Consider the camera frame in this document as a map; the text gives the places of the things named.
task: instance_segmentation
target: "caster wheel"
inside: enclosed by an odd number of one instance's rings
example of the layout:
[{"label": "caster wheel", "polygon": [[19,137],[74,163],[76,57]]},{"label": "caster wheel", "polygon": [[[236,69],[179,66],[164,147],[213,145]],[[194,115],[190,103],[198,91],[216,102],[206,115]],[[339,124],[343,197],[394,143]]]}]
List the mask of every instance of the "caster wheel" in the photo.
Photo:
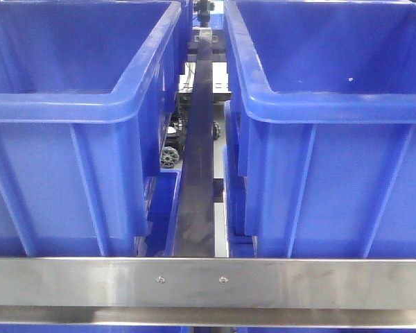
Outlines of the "caster wheel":
[{"label": "caster wheel", "polygon": [[217,140],[220,137],[220,125],[217,121],[213,122],[213,139]]},{"label": "caster wheel", "polygon": [[179,162],[180,156],[176,149],[170,146],[166,146],[162,149],[162,156],[160,158],[160,164],[164,169],[172,169],[177,162]]}]

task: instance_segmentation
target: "blue plastic bin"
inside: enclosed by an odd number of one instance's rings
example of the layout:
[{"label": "blue plastic bin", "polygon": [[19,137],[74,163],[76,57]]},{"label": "blue plastic bin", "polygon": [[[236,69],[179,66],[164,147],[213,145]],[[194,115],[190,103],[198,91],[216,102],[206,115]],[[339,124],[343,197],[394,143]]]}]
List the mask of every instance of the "blue plastic bin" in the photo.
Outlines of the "blue plastic bin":
[{"label": "blue plastic bin", "polygon": [[157,178],[148,212],[151,232],[145,238],[147,257],[170,257],[179,203],[180,171],[163,169]]},{"label": "blue plastic bin", "polygon": [[190,333],[178,326],[0,325],[0,333]]},{"label": "blue plastic bin", "polygon": [[179,15],[164,1],[0,2],[0,255],[135,254]]},{"label": "blue plastic bin", "polygon": [[257,255],[416,258],[416,3],[225,7]]}]

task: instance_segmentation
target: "bolt head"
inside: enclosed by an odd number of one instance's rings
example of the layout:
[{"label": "bolt head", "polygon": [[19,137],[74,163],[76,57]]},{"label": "bolt head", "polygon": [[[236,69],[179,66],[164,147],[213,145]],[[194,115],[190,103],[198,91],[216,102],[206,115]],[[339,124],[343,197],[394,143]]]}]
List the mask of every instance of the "bolt head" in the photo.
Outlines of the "bolt head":
[{"label": "bolt head", "polygon": [[166,280],[165,280],[165,278],[163,276],[157,276],[157,278],[155,279],[155,281],[157,283],[163,284],[163,283],[165,283]]},{"label": "bolt head", "polygon": [[227,283],[228,283],[228,278],[227,278],[227,277],[225,277],[225,276],[221,276],[221,277],[219,278],[219,283],[220,283],[220,284],[227,284]]}]

